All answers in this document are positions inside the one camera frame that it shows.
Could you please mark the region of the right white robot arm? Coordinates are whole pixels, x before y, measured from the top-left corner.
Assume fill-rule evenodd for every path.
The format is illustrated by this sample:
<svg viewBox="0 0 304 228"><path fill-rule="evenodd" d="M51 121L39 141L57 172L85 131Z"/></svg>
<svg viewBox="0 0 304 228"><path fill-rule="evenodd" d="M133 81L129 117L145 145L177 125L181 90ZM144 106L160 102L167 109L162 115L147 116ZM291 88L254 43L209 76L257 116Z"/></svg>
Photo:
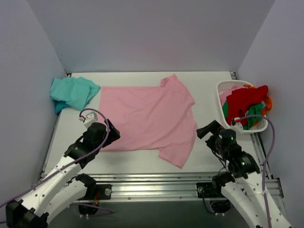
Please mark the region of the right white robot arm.
<svg viewBox="0 0 304 228"><path fill-rule="evenodd" d="M211 190L224 196L251 228L290 228L266 187L266 174L253 156L237 143L234 127L225 129L216 120L197 130L211 152L224 164L225 171L212 178Z"/></svg>

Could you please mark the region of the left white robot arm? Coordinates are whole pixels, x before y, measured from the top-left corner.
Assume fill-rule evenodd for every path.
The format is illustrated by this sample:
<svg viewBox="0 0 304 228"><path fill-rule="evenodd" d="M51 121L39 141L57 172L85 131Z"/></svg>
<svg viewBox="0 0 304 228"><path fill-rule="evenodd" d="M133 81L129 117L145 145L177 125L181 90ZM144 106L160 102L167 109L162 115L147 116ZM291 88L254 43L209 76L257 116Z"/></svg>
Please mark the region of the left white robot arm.
<svg viewBox="0 0 304 228"><path fill-rule="evenodd" d="M79 172L102 148L119 138L119 131L109 119L104 123L91 123L38 186L6 203L7 227L46 228L74 201L82 197L91 199L96 193L96 181Z"/></svg>

